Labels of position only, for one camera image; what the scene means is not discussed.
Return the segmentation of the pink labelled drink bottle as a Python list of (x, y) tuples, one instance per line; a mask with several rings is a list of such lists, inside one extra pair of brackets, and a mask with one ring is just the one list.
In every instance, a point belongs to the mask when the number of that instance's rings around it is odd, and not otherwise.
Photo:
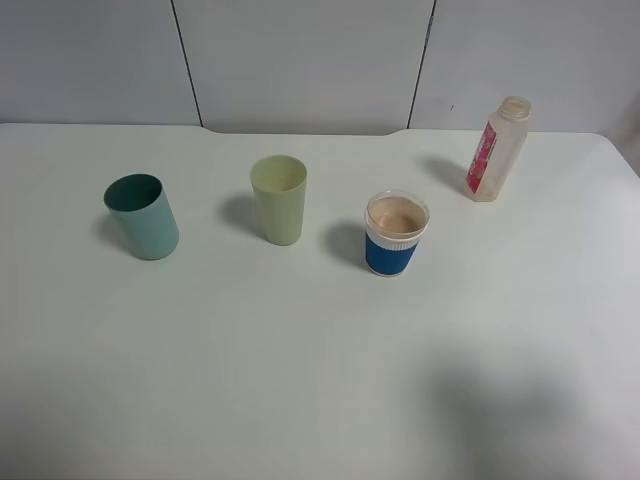
[(527, 99), (508, 96), (489, 115), (465, 179), (474, 201), (497, 198), (527, 138), (530, 113)]

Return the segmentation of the pale yellow plastic cup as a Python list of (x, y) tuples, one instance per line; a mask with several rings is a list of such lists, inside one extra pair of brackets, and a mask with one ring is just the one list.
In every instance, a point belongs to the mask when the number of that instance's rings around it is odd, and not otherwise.
[(288, 155), (269, 156), (253, 165), (250, 181), (267, 240), (279, 246), (297, 242), (303, 227), (305, 164)]

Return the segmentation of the clear cup with blue sleeve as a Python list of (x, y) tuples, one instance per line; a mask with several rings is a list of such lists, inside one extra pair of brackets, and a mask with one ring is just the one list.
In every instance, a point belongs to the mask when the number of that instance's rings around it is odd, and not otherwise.
[(375, 194), (364, 211), (365, 261), (376, 275), (394, 277), (409, 265), (430, 212), (409, 192), (385, 190)]

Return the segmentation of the teal plastic cup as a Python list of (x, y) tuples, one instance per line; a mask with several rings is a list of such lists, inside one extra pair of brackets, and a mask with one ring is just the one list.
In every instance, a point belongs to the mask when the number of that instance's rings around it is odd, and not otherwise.
[(157, 177), (135, 173), (119, 178), (106, 189), (103, 202), (137, 258), (163, 259), (178, 246), (179, 229)]

